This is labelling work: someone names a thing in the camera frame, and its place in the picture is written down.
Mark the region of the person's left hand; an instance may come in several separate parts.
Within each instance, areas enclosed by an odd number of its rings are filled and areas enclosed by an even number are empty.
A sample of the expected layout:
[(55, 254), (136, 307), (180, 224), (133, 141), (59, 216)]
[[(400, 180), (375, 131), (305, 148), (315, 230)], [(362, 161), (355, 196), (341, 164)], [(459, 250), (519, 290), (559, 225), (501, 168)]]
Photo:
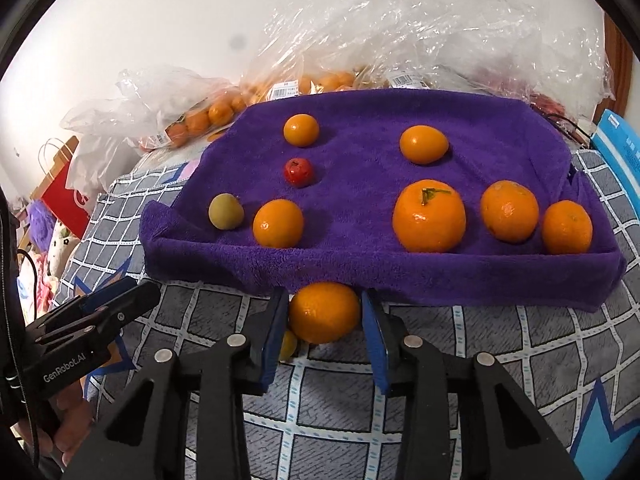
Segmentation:
[(58, 415), (60, 426), (53, 437), (38, 429), (40, 453), (49, 457), (58, 454), (60, 463), (67, 466), (92, 428), (93, 407), (84, 398), (81, 380), (52, 396), (48, 404)]

